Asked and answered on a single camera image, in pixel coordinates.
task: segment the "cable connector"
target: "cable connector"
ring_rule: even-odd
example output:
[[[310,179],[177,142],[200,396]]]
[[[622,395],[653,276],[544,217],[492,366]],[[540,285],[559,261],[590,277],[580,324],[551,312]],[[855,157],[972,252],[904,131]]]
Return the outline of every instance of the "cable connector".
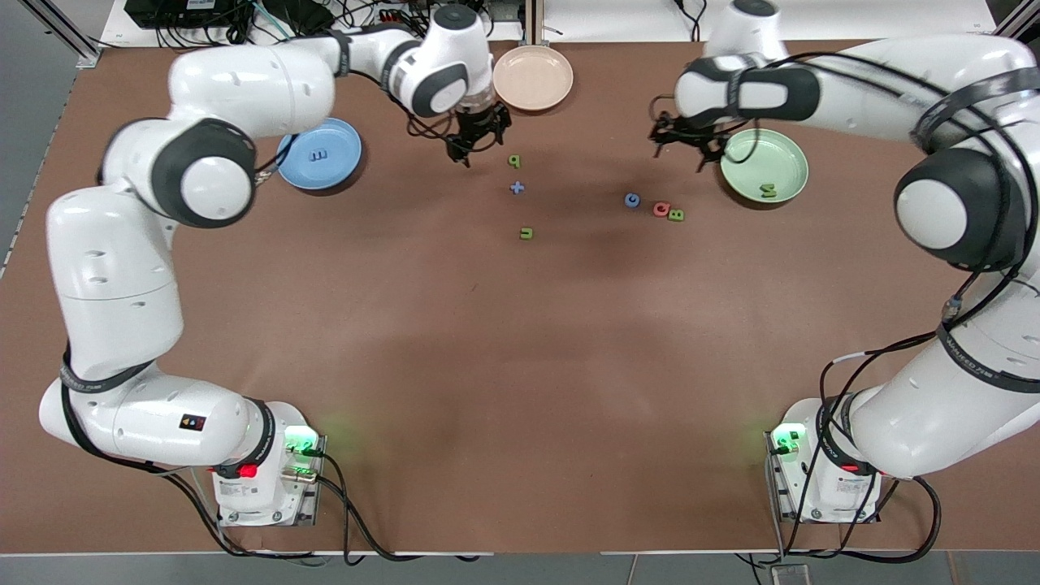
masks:
[[[942,323],[950,323],[961,313],[961,298],[954,296],[942,306]]]

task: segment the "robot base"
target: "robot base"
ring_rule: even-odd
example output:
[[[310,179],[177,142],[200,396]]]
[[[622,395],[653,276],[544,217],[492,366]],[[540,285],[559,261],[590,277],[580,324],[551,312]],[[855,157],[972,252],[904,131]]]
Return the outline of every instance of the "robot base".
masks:
[[[317,437],[293,406],[268,402],[267,407],[275,414],[277,430],[271,451],[257,467],[256,477],[227,480],[213,475],[220,526],[314,526],[318,484],[313,478],[321,473],[323,459],[291,452],[291,435],[298,429],[309,431],[313,434],[311,448],[319,451],[324,450],[326,437]],[[290,470],[310,474],[307,477]]]
[[[816,412],[821,404],[820,399],[805,399],[795,403],[784,414],[783,422],[772,432],[765,433],[766,458],[771,464],[773,480],[770,491],[779,519],[795,520],[802,492],[808,489],[802,507],[802,523],[851,523],[864,498],[867,502],[858,522],[864,518],[875,522],[877,516],[874,510],[881,493],[880,479],[875,480],[874,489],[867,494],[872,479],[869,476],[846,472],[821,453],[812,470],[812,481],[806,481],[812,454],[816,449]],[[770,453],[784,447],[792,451],[785,455]]]

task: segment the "black sticker with colored squares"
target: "black sticker with colored squares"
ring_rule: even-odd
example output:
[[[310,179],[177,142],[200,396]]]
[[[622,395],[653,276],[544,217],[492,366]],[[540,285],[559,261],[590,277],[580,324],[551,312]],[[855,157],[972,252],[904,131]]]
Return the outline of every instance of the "black sticker with colored squares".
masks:
[[[181,416],[181,428],[188,431],[201,431],[202,426],[205,424],[205,416],[196,416],[194,414],[185,414]]]

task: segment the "plate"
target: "plate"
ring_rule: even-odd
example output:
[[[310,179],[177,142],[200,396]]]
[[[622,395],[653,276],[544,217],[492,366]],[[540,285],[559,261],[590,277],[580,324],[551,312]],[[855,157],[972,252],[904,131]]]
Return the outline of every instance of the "plate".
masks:
[[[574,71],[564,55],[541,45],[517,47],[495,65],[495,92],[513,107],[536,111],[564,101]]]
[[[289,143],[285,136],[278,152]],[[345,181],[361,161],[361,135],[342,120],[328,118],[320,126],[301,132],[289,148],[278,173],[290,185],[312,190],[334,187]]]
[[[747,161],[738,162],[749,154],[751,157]],[[809,161],[795,141],[780,132],[764,128],[744,130],[729,138],[726,156],[722,159],[722,174],[733,190],[747,199],[782,203],[805,188],[809,180]],[[762,185],[773,185],[776,195],[765,197]]]

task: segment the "blue plate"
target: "blue plate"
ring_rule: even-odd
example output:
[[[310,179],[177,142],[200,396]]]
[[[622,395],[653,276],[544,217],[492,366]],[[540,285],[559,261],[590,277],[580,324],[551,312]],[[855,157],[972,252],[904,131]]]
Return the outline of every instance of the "blue plate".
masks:
[[[290,136],[282,138],[278,152],[289,139]],[[278,173],[292,186],[319,190],[345,181],[360,161],[358,131],[342,120],[328,118],[317,128],[296,136]]]

